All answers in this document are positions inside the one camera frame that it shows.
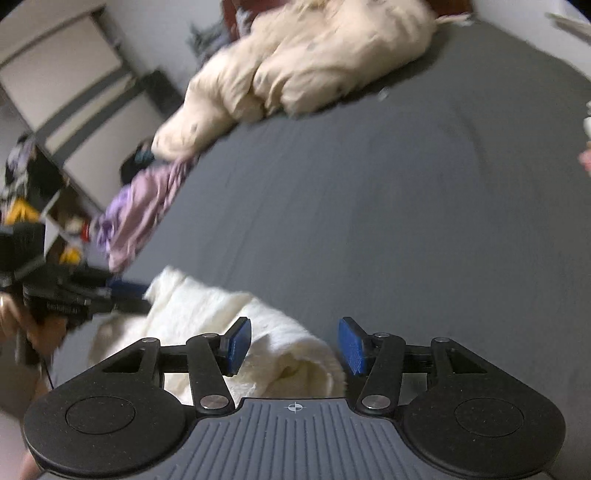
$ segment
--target yellow object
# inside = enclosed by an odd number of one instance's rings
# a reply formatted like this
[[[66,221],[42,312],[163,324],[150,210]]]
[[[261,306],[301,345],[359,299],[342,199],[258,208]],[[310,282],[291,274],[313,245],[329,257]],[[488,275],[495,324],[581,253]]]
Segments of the yellow object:
[[[78,265],[82,261],[82,253],[77,248],[65,247],[60,255],[61,264]]]
[[[10,212],[6,215],[4,225],[14,225],[17,222],[36,223],[39,221],[39,212],[23,199],[16,199]]]

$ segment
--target white cloth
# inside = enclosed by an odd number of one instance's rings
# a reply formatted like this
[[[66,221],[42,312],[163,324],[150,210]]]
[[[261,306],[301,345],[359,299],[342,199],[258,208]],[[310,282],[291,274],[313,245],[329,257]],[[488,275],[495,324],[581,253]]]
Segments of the white cloth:
[[[225,378],[234,402],[242,397],[342,397],[345,375],[332,350],[295,320],[250,293],[208,287],[167,267],[146,293],[147,317],[116,317],[98,331],[90,363],[113,355],[144,337],[182,345],[201,333],[223,334],[239,317],[252,322],[251,348],[238,375]],[[182,403],[193,399],[189,376],[167,374],[164,388]]]
[[[420,57],[435,30],[424,0],[292,0],[205,64],[152,150],[191,158],[235,122],[314,112]]]

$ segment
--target white towel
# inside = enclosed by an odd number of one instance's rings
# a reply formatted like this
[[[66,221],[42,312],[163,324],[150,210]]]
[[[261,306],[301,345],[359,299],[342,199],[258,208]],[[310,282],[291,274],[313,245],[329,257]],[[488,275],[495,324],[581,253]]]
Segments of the white towel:
[[[147,317],[115,317],[100,327],[90,362],[113,355],[144,337],[162,345],[183,345],[201,333],[223,334],[239,317],[252,322],[251,348],[238,375],[225,378],[234,402],[242,397],[342,397],[345,375],[332,350],[292,318],[250,293],[208,287],[167,267],[152,282]],[[164,388],[193,404],[189,376],[167,374]]]

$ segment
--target black cable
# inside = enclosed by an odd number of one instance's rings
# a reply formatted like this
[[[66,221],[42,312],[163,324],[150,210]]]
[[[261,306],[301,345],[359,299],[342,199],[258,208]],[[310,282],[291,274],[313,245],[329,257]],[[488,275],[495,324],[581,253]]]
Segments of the black cable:
[[[47,379],[49,380],[49,385],[51,387],[51,389],[55,389],[55,387],[53,386],[53,382],[51,381],[51,375],[49,374],[49,369],[47,368],[47,362],[45,361],[44,358],[41,359],[41,368],[43,369],[43,373],[46,374]]]

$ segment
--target bed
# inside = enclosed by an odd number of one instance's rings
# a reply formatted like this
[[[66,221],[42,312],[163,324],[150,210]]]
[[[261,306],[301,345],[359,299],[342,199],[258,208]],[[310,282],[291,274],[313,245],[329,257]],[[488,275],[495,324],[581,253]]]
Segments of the bed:
[[[591,478],[591,83],[483,22],[304,118],[239,125],[191,173],[126,276],[166,265],[248,290],[335,344],[337,320],[449,336],[552,399],[552,473]],[[99,322],[68,339],[85,367]]]

